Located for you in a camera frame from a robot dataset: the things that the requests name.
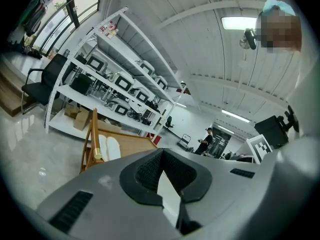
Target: man in black shirt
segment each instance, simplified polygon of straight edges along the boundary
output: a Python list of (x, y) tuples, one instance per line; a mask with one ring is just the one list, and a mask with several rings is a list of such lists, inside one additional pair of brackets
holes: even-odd
[(199, 139), (198, 142), (200, 142), (200, 146), (198, 147), (198, 149), (194, 152), (194, 154), (197, 155), (201, 155), (204, 151), (207, 150), (208, 146), (212, 143), (212, 141), (214, 140), (214, 137), (212, 136), (212, 128), (209, 127), (208, 129), (206, 129), (208, 136), (205, 137), (204, 140)]

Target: black office chair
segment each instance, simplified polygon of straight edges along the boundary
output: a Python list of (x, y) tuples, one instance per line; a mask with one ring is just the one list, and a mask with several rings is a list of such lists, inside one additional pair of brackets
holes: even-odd
[(168, 127), (168, 128), (174, 127), (174, 125), (171, 124), (171, 122), (172, 122), (172, 117), (169, 116), (168, 119), (167, 119), (166, 122), (165, 122), (165, 126)]
[[(59, 73), (63, 66), (65, 65), (67, 58), (61, 54), (56, 54), (53, 59), (49, 62), (49, 64), (44, 68), (30, 68), (28, 75), (26, 77), (24, 85), (21, 87), (23, 93), (21, 98), (21, 112), (25, 114), (30, 109), (35, 106), (29, 107), (27, 110), (23, 108), (23, 101), (25, 93), (28, 94), (32, 99), (34, 99), (37, 103), (40, 103), (46, 106), (49, 102), (50, 94), (54, 88), (54, 85), (57, 81)], [(64, 82), (70, 72), (76, 67), (75, 64), (71, 63), (69, 67), (66, 69), (62, 82)], [(28, 83), (29, 75), (34, 71), (42, 71), (41, 74), (41, 82)], [(56, 94), (54, 99), (59, 98), (59, 93)]]

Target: window frame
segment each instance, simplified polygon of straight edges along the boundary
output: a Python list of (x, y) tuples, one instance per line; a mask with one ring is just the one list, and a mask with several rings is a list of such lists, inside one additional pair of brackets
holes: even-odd
[[(80, 27), (80, 25), (82, 23), (84, 23), (88, 18), (90, 18), (93, 14), (95, 14), (96, 12), (99, 11), (99, 5), (100, 5), (100, 0), (98, 0), (96, 3), (90, 5), (88, 8), (86, 8), (83, 12), (81, 12), (79, 15), (77, 15), (76, 13), (73, 13), (72, 8), (70, 7), (70, 5), (74, 3), (74, 0), (66, 0), (66, 2), (64, 4), (62, 4), (53, 14), (52, 16), (46, 21), (46, 23), (42, 26), (42, 28), (39, 31), (39, 34), (45, 29), (45, 27), (49, 24), (49, 22), (55, 17), (55, 15), (57, 15), (61, 10), (63, 10), (64, 7), (67, 8), (67, 15), (61, 19), (59, 21), (59, 23), (50, 31), (50, 33), (48, 34), (48, 36), (45, 38), (45, 40), (42, 42), (40, 48), (38, 49), (38, 51), (40, 52), (40, 54), (48, 57), (49, 53), (51, 52), (51, 50), (53, 49), (54, 45), (56, 44), (56, 42), (58, 41), (58, 39), (61, 37), (61, 35), (70, 27), (70, 25), (72, 23), (74, 23), (75, 27), (70, 31), (70, 35), (78, 28)], [(89, 9), (91, 9), (92, 7), (97, 5), (97, 9), (95, 11), (93, 11), (92, 13), (90, 13), (86, 18), (84, 18), (81, 22), (78, 22), (78, 19), (81, 15), (83, 15), (85, 12), (87, 12)], [(60, 34), (56, 37), (56, 39), (53, 41), (53, 43), (51, 44), (50, 48), (48, 49), (48, 51), (46, 53), (43, 53), (43, 49), (46, 45), (46, 43), (48, 42), (48, 40), (50, 39), (51, 35), (55, 32), (55, 30), (57, 28), (59, 28), (59, 26), (61, 25), (61, 23), (64, 22), (64, 20), (70, 17), (71, 19), (71, 23), (69, 23), (61, 32)], [(30, 46), (33, 47), (34, 43), (36, 42), (37, 38), (39, 37), (36, 36), (30, 43)], [(70, 35), (66, 38), (66, 40), (62, 43), (61, 47), (64, 45), (64, 43), (68, 40), (68, 38), (70, 37)]]

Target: shelving unit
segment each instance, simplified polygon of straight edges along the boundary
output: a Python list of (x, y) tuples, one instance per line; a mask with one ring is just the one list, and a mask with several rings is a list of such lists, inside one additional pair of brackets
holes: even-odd
[[(173, 71), (170, 69), (167, 62), (164, 60), (164, 58), (161, 56), (159, 51), (155, 48), (155, 46), (151, 43), (151, 41), (142, 33), (142, 31), (128, 18), (126, 15), (124, 15), (124, 12), (128, 10), (128, 7), (125, 7), (114, 14), (107, 17), (104, 21), (102, 21), (100, 24), (98, 24), (94, 29), (92, 29), (78, 44), (78, 46), (71, 51), (69, 54), (66, 63), (64, 64), (55, 84), (52, 90), (52, 93), (50, 95), (49, 103), (47, 106), (47, 113), (46, 113), (46, 120), (45, 120), (45, 131), (49, 132), (49, 127), (55, 128), (59, 131), (65, 132), (67, 134), (76, 136), (78, 138), (84, 139), (86, 137), (88, 127), (86, 127), (83, 131), (80, 131), (73, 127), (73, 119), (69, 118), (68, 116), (64, 115), (64, 109), (61, 110), (55, 117), (51, 119), (51, 110), (54, 102), (54, 98), (57, 94), (57, 92), (63, 94), (64, 96), (68, 97), (69, 99), (79, 103), (80, 105), (93, 110), (94, 108), (97, 108), (97, 112), (105, 117), (108, 117), (112, 120), (118, 121), (121, 124), (130, 126), (135, 129), (141, 130), (143, 133), (151, 133), (154, 134), (154, 138), (157, 136), (157, 134), (160, 132), (161, 129), (158, 129), (156, 125), (145, 125), (141, 122), (138, 122), (134, 120), (133, 118), (130, 118), (126, 115), (120, 115), (115, 113), (114, 111), (110, 110), (108, 107), (104, 106), (105, 102), (101, 99), (93, 96), (93, 95), (83, 95), (75, 90), (73, 90), (69, 85), (61, 85), (62, 84), (62, 76), (64, 75), (66, 69), (70, 65), (70, 63), (75, 64), (79, 68), (81, 68), (86, 73), (90, 74), (94, 78), (98, 79), (99, 81), (103, 82), (107, 86), (111, 87), (118, 93), (124, 95), (125, 97), (129, 98), (131, 101), (139, 104), (143, 109), (147, 109), (151, 111), (155, 118), (153, 120), (153, 123), (158, 121), (158, 119), (161, 119), (161, 121), (165, 121), (166, 118), (170, 115), (167, 114), (166, 116), (161, 115), (161, 113), (158, 113), (157, 111), (151, 109), (149, 106), (144, 104), (143, 102), (136, 99), (134, 96), (130, 95), (128, 92), (124, 91), (117, 85), (115, 85), (113, 82), (110, 82), (100, 74), (96, 73), (93, 69), (90, 67), (82, 64), (80, 61), (76, 60), (75, 57), (77, 56), (79, 50), (81, 47), (89, 41), (92, 36), (97, 37), (97, 51), (101, 53), (102, 55), (105, 55), (109, 61), (115, 66), (118, 67), (120, 70), (127, 71), (135, 79), (137, 79), (142, 85), (144, 85), (146, 88), (148, 88), (149, 92), (152, 92), (157, 97), (166, 100), (170, 102), (173, 106), (176, 105), (176, 103), (173, 101), (173, 99), (166, 93), (165, 90), (163, 90), (138, 64), (136, 61), (140, 61), (141, 59), (128, 47), (124, 42), (122, 42), (117, 36), (114, 36), (112, 39), (109, 39), (101, 32), (101, 27), (106, 25), (108, 22), (110, 22), (113, 18), (117, 16), (123, 17), (125, 20), (128, 21), (129, 24), (132, 25), (133, 28), (136, 29), (136, 31), (141, 34), (141, 36), (147, 41), (147, 43), (151, 46), (152, 49), (154, 49), (155, 53), (159, 55), (160, 59), (165, 64), (166, 68), (164, 69), (164, 75), (166, 80), (168, 80), (168, 83), (170, 83), (171, 86), (174, 86), (175, 88), (178, 86), (180, 87), (180, 83), (176, 79)], [(107, 53), (104, 51), (105, 46), (112, 47), (115, 51), (118, 52), (119, 56), (122, 56), (127, 60), (131, 65), (131, 69), (122, 68), (121, 65), (119, 65), (116, 61), (112, 60), (112, 58), (109, 58)]]
[(69, 135), (76, 136), (81, 139), (85, 139), (87, 136), (87, 132), (89, 129), (89, 125), (87, 125), (83, 130), (79, 130), (74, 128), (74, 119), (65, 115), (65, 110), (62, 109), (52, 118), (49, 122), (49, 126), (64, 132)]
[(148, 133), (155, 133), (153, 126), (145, 125), (126, 115), (117, 114), (108, 107), (104, 106), (104, 102), (102, 100), (92, 95), (83, 95), (80, 92), (72, 89), (69, 85), (61, 85), (57, 88), (57, 91), (88, 109), (96, 108), (97, 112), (105, 117), (116, 120), (124, 125), (146, 131)]
[(71, 59), (71, 62), (74, 63), (75, 65), (77, 65), (78, 67), (82, 68), (85, 72), (89, 73), (90, 75), (92, 75), (93, 77), (95, 77), (96, 79), (100, 80), (101, 82), (105, 83), (107, 86), (111, 87), (112, 89), (116, 90), (118, 93), (121, 93), (122, 95), (128, 97), (130, 100), (138, 103), (139, 105), (141, 105), (144, 109), (150, 110), (152, 113), (155, 113), (156, 115), (158, 115), (159, 117), (162, 117), (162, 115), (160, 113), (158, 113), (157, 111), (153, 110), (152, 108), (148, 107), (145, 103), (141, 102), (140, 100), (138, 100), (137, 98), (133, 97), (132, 95), (130, 95), (128, 92), (124, 91), (123, 89), (121, 89), (119, 86), (115, 85), (113, 82), (110, 82), (109, 80), (105, 79), (104, 77), (102, 77), (101, 75), (99, 75), (98, 73), (94, 72), (91, 68), (89, 68), (88, 66), (82, 64), (80, 61), (76, 60), (75, 58)]
[(100, 50), (105, 51), (106, 47), (103, 43), (108, 44), (114, 50), (116, 50), (122, 57), (124, 57), (128, 62), (133, 65), (133, 68), (129, 69), (128, 72), (139, 80), (144, 86), (151, 90), (159, 98), (174, 102), (173, 99), (148, 75), (137, 63), (141, 59), (135, 55), (133, 51), (130, 50), (128, 46), (125, 45), (117, 36), (112, 39), (106, 37), (100, 30), (96, 30), (97, 43)]

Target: ceiling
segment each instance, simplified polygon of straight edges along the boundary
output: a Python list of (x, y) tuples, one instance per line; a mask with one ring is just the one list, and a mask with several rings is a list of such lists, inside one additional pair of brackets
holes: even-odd
[[(298, 77), (299, 55), (267, 53), (260, 44), (256, 50), (244, 50), (239, 46), (243, 31), (224, 30), (221, 22), (222, 17), (256, 17), (266, 0), (120, 1), (118, 6), (128, 5), (126, 15), (187, 84), (194, 105), (214, 113), (217, 124), (245, 139), (258, 134), (255, 123), (284, 116), (285, 100)], [(138, 55), (156, 67), (164, 66), (125, 20), (119, 20), (118, 28), (118, 36)], [(225, 116), (221, 109), (252, 123)]]

